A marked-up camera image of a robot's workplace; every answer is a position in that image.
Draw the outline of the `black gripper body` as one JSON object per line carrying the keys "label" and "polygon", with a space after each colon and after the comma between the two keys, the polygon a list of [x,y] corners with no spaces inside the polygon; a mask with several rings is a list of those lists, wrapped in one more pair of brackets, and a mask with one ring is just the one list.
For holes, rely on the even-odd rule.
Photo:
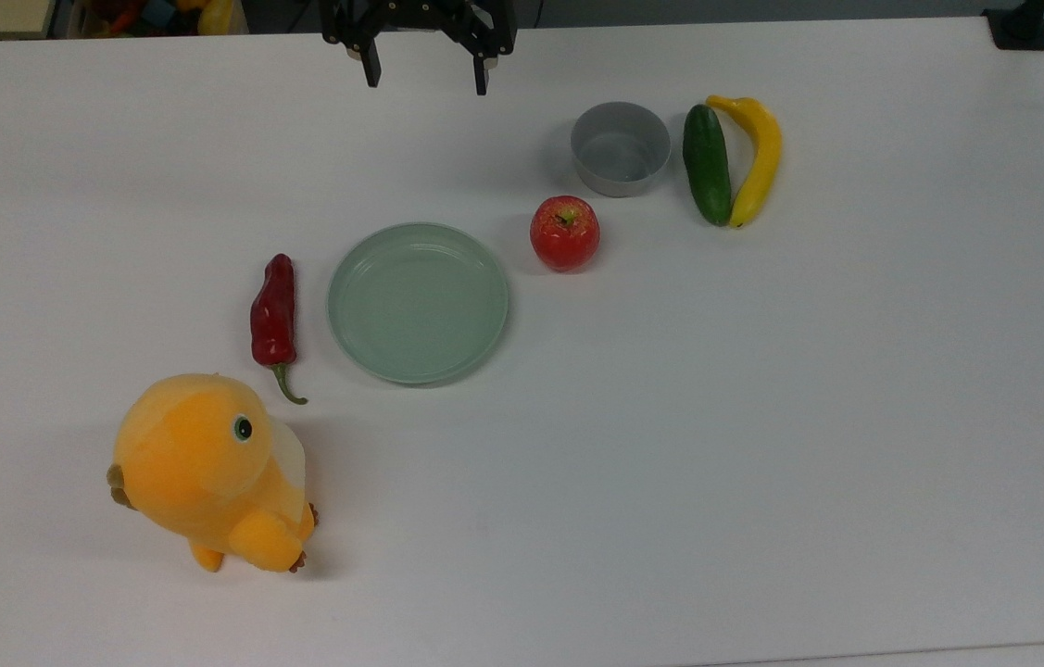
{"label": "black gripper body", "polygon": [[328,44],[366,52],[379,34],[440,32],[475,57],[511,55],[518,21],[512,1],[321,1]]}

